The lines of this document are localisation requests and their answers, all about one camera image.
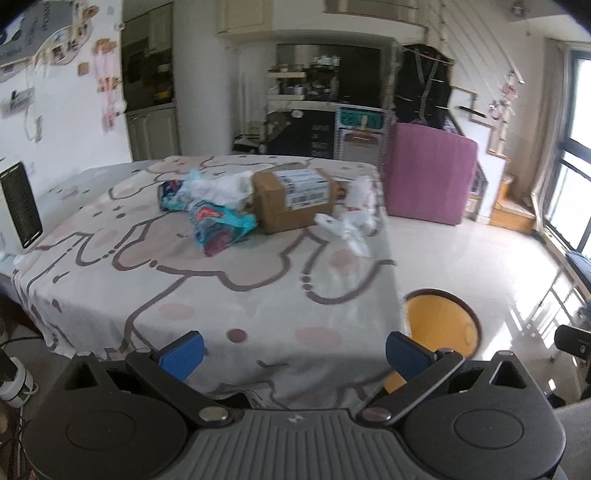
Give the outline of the teal colourful snack wrapper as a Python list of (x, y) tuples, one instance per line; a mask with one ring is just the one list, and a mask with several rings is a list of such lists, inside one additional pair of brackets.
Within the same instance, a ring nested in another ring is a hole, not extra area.
[(189, 209), (190, 223), (197, 245), (207, 257), (212, 257), (238, 243), (256, 230), (256, 216), (205, 201)]

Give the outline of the white plastic bag red print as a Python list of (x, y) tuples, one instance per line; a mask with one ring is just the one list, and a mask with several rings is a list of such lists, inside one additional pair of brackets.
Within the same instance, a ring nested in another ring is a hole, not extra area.
[(370, 258), (366, 240), (378, 231), (378, 194), (370, 176), (356, 178), (346, 188), (344, 206), (337, 217), (315, 214), (315, 224), (346, 242), (358, 257)]

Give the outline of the brown cardboard shipping box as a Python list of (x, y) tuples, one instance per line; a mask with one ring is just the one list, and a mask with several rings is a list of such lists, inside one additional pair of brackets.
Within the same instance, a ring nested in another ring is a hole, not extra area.
[(252, 175), (253, 211), (259, 230), (276, 234), (310, 227), (315, 216), (332, 216), (338, 184), (322, 169), (290, 169)]

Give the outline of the round yellow trash bin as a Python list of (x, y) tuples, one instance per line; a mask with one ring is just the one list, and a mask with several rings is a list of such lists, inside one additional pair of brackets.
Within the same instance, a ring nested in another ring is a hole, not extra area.
[[(408, 336), (430, 351), (453, 349), (473, 358), (482, 342), (482, 327), (474, 310), (458, 296), (438, 289), (416, 290), (405, 297), (411, 334)], [(406, 381), (394, 371), (384, 389), (392, 393)]]

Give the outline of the patterned pink grey tablecloth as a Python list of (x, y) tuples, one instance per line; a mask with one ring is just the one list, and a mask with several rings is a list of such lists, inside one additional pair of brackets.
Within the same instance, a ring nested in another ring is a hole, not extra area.
[(388, 335), (407, 322), (387, 215), (377, 208), (359, 257), (312, 225), (256, 234), (214, 256), (189, 218), (164, 212), (157, 188), (284, 165), (279, 156), (170, 157), (120, 182), (18, 260), (12, 283), (54, 352), (120, 359), (188, 331), (205, 357), (188, 384), (256, 407), (358, 411), (389, 374)]

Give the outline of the blue patterned snack wrapper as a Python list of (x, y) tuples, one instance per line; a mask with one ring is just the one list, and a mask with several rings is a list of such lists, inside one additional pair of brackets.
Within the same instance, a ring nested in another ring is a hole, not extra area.
[(167, 180), (158, 185), (157, 199), (163, 212), (186, 212), (192, 201), (189, 183), (185, 180)]

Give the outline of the wooden stair step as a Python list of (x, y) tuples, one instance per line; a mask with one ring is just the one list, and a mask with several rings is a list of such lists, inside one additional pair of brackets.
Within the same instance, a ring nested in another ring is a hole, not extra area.
[(505, 174), (501, 180), (489, 224), (493, 227), (531, 235), (536, 224), (535, 214), (514, 198), (512, 186), (516, 177)]

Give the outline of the white crumpled plastic bag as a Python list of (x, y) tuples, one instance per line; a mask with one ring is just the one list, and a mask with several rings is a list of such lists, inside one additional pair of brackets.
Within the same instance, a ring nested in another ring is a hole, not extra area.
[(192, 170), (182, 186), (194, 203), (204, 201), (242, 211), (253, 200), (252, 175), (252, 171), (246, 170), (205, 178), (197, 170)]

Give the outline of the purple folded mattress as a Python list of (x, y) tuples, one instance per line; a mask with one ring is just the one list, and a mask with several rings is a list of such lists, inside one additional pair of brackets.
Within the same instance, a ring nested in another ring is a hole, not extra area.
[(391, 128), (384, 198), (391, 216), (456, 226), (477, 170), (478, 144), (429, 126)]

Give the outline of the toy oven cardboard box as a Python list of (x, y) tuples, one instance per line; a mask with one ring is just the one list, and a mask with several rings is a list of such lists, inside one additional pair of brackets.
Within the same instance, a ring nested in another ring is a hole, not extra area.
[(339, 104), (335, 113), (335, 159), (379, 167), (391, 118), (390, 110)]

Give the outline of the black chalkboard sign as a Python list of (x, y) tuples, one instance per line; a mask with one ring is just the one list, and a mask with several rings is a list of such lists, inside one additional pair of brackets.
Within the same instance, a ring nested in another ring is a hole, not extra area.
[(266, 153), (332, 159), (335, 156), (335, 112), (295, 109), (266, 118)]

